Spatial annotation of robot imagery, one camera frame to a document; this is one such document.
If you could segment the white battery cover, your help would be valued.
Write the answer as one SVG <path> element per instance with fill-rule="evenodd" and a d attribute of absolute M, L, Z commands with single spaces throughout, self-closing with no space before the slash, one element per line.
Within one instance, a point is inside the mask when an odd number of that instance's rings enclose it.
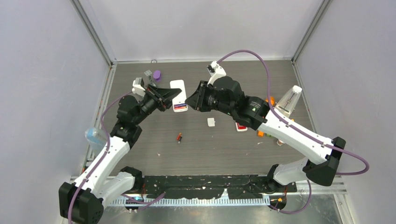
<path fill-rule="evenodd" d="M 209 127 L 215 127 L 215 119 L 214 118 L 207 118 L 207 125 Z"/>

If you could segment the red and white remote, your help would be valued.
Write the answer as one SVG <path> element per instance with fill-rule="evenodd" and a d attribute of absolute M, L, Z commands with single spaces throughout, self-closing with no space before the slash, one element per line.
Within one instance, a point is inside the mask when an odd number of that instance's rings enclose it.
<path fill-rule="evenodd" d="M 235 125 L 236 125 L 236 131 L 238 131 L 238 132 L 245 132 L 248 130 L 248 128 L 246 126 L 242 126 L 237 122 L 235 123 Z"/>

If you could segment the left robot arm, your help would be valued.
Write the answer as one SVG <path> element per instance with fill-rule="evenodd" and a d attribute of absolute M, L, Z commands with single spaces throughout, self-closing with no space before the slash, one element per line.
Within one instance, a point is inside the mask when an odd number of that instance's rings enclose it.
<path fill-rule="evenodd" d="M 105 131 L 106 143 L 92 164 L 73 183 L 64 182 L 58 191 L 60 215 L 70 224 L 96 224 L 105 208 L 126 191 L 142 190 L 141 171 L 123 168 L 108 180 L 115 165 L 132 149 L 142 129 L 139 124 L 155 110 L 166 111 L 182 92 L 179 88 L 158 88 L 152 85 L 134 87 L 115 100 L 117 122 L 112 131 Z"/>

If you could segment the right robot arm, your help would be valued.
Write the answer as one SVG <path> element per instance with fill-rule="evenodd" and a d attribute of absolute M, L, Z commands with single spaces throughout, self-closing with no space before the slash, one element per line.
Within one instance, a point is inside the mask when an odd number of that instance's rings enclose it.
<path fill-rule="evenodd" d="M 298 161 L 271 167 L 266 179 L 271 191 L 303 180 L 321 186 L 332 185 L 342 153 L 331 147 L 334 142 L 344 147 L 346 142 L 342 138 L 326 138 L 304 128 L 270 108 L 265 100 L 246 96 L 239 82 L 230 77 L 221 77 L 213 84 L 201 81 L 185 102 L 196 111 L 216 110 L 227 114 L 240 125 L 268 133 L 304 155 Z"/>

